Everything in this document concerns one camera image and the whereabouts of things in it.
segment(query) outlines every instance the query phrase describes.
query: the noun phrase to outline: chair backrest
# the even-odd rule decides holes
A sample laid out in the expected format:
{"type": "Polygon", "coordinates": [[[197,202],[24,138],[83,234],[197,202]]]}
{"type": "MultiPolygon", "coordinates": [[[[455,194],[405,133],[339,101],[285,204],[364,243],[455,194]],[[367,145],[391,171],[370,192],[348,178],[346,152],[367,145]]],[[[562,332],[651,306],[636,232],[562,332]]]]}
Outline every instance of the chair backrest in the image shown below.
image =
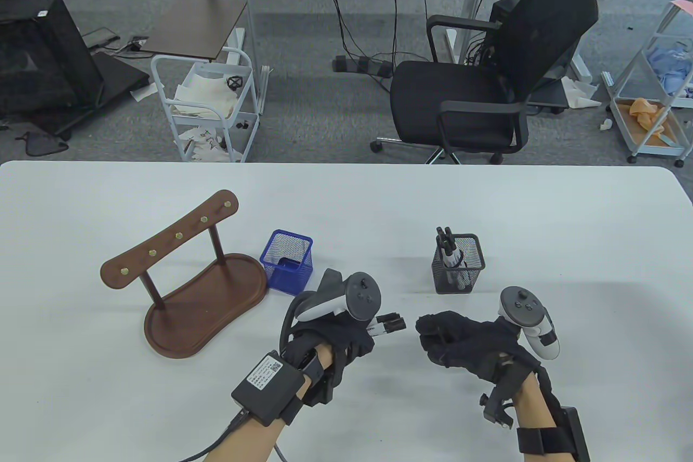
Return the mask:
{"type": "Polygon", "coordinates": [[[529,94],[556,61],[593,26],[597,0],[520,0],[494,36],[495,60],[515,101],[529,94]]]}

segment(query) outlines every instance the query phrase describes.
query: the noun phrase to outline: hand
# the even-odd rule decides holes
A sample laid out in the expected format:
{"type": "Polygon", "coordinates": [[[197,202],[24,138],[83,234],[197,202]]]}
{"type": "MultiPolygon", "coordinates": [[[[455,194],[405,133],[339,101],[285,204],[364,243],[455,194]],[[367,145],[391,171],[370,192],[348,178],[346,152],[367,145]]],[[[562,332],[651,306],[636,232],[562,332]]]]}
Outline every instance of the hand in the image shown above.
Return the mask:
{"type": "Polygon", "coordinates": [[[293,339],[286,345],[282,355],[291,365],[300,367],[316,346],[328,344],[334,356],[332,373],[336,386],[342,380],[344,366],[373,350],[375,343],[366,330],[367,327],[367,321],[356,321],[349,313],[299,321],[290,329],[293,339]]]}
{"type": "Polygon", "coordinates": [[[521,363],[532,371],[540,366],[534,356],[518,345],[520,328],[502,317],[480,323],[449,310],[421,316],[416,321],[416,331],[433,363],[446,368],[461,366],[494,384],[510,363],[521,363]]]}

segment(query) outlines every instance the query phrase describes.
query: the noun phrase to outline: sticker label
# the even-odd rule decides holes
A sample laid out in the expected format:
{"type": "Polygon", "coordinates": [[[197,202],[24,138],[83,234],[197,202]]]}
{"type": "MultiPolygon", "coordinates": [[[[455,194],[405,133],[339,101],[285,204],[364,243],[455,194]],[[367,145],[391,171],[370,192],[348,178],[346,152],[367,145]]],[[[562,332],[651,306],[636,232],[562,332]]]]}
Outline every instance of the sticker label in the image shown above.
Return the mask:
{"type": "Polygon", "coordinates": [[[273,359],[269,355],[265,356],[265,358],[260,361],[260,364],[255,367],[255,369],[245,380],[251,385],[255,386],[255,388],[258,390],[262,390],[265,388],[265,386],[267,386],[267,383],[270,382],[275,375],[277,375],[281,367],[282,363],[273,359]]]}

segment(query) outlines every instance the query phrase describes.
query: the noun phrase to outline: gray basket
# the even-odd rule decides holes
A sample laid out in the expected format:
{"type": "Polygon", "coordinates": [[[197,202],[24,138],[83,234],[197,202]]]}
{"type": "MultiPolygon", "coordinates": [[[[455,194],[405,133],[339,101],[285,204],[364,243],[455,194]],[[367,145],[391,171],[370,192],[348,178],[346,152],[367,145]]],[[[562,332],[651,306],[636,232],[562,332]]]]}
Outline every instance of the gray basket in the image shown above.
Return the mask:
{"type": "Polygon", "coordinates": [[[467,294],[472,291],[479,273],[485,268],[477,235],[453,235],[455,245],[462,252],[462,266],[455,269],[443,263],[443,251],[436,247],[431,270],[438,294],[467,294]]]}

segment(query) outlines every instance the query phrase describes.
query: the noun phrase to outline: floor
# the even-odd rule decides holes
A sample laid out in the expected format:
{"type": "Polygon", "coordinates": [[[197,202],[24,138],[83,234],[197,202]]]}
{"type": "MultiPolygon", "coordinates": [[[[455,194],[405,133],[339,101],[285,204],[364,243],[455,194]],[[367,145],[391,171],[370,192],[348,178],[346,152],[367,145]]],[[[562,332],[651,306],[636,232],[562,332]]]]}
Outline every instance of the floor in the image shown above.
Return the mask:
{"type": "MultiPolygon", "coordinates": [[[[82,32],[106,26],[123,39],[148,34],[174,0],[65,0],[82,32]]],[[[481,16],[492,2],[485,0],[481,16]]],[[[607,0],[584,45],[592,71],[620,71],[651,31],[668,0],[607,0]]],[[[354,38],[366,53],[391,48],[393,0],[339,0],[354,38]]],[[[427,0],[429,14],[457,15],[461,0],[427,0]]],[[[343,54],[331,0],[255,0],[258,53],[273,66],[265,114],[250,153],[260,162],[423,162],[424,150],[386,147],[373,154],[376,136],[396,137],[384,91],[367,76],[335,74],[331,60],[343,54]]],[[[430,55],[425,36],[423,0],[398,0],[398,48],[430,55]]],[[[148,70],[147,61],[132,61],[148,70]]],[[[164,69],[164,84],[175,86],[181,68],[164,69]]],[[[602,89],[596,98],[605,100],[602,89]]],[[[567,110],[561,115],[530,118],[530,141],[507,164],[626,165],[627,149],[619,132],[599,131],[603,108],[567,110]]],[[[27,159],[24,143],[14,137],[25,130],[14,125],[0,132],[0,163],[27,159]]],[[[74,131],[66,152],[49,160],[180,160],[156,96],[140,103],[124,100],[107,115],[74,131]]],[[[460,155],[480,164],[482,155],[460,155]]],[[[638,166],[674,171],[693,197],[693,160],[683,169],[663,158],[638,160],[638,166]]]]}

